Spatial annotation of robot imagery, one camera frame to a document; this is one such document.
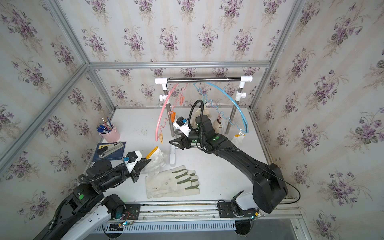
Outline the blue wavy hanger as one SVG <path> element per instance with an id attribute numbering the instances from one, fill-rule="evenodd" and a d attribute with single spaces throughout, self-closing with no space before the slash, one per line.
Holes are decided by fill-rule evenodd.
<path id="1" fill-rule="evenodd" d="M 212 107 L 219 115 L 222 126 L 236 128 L 240 135 L 249 132 L 249 124 L 245 113 L 241 110 L 241 101 L 236 100 L 237 90 L 233 84 L 221 88 L 213 83 L 194 83 L 194 88 L 208 107 Z"/>

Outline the white glove yellow cuff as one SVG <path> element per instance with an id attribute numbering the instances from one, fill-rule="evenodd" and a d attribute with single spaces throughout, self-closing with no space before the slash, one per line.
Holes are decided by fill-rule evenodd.
<path id="1" fill-rule="evenodd" d="M 155 147 L 147 156 L 147 160 L 151 160 L 143 169 L 143 174 L 155 175 L 158 174 L 166 165 L 165 155 L 159 147 Z"/>
<path id="2" fill-rule="evenodd" d="M 239 133 L 234 135 L 234 137 L 232 138 L 231 142 L 234 144 L 234 145 L 239 145 L 242 143 L 242 141 L 244 140 L 245 138 L 245 134 L 243 132 L 242 129 L 239 130 Z"/>

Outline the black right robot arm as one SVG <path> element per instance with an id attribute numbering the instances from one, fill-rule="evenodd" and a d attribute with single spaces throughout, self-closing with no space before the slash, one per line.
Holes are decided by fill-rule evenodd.
<path id="1" fill-rule="evenodd" d="M 209 117 L 201 108 L 196 117 L 190 111 L 188 118 L 179 117 L 173 123 L 182 133 L 169 141 L 181 150 L 191 145 L 206 153 L 220 157 L 240 170 L 253 184 L 253 202 L 270 214 L 289 193 L 281 169 L 276 164 L 262 163 L 237 148 L 227 137 L 216 133 Z"/>

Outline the beige glove black cuff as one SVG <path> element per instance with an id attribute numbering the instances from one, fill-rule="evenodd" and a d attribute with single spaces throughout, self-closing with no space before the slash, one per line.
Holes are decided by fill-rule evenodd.
<path id="1" fill-rule="evenodd" d="M 200 115 L 201 115 L 201 108 L 199 108 L 198 110 L 196 110 L 192 114 L 192 120 L 198 119 L 200 117 Z M 210 113 L 209 109 L 207 109 L 207 108 L 204 108 L 203 115 L 206 115 L 209 119 L 212 117 L 212 114 Z"/>
<path id="2" fill-rule="evenodd" d="M 213 122 L 213 128 L 216 134 L 221 134 L 223 132 L 223 123 L 222 123 L 222 115 L 218 114 L 217 118 Z"/>

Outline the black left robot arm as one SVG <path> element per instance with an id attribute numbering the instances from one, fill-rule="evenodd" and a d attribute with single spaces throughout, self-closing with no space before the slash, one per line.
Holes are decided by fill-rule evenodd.
<path id="1" fill-rule="evenodd" d="M 150 163 L 143 158 L 128 170 L 128 162 L 113 167 L 109 160 L 96 162 L 79 176 L 79 185 L 57 207 L 52 220 L 35 237 L 37 240 L 83 240 L 96 227 L 110 219 L 122 222 L 132 217 L 124 201 L 117 195 L 105 196 L 110 188 L 125 180 L 136 182 Z"/>

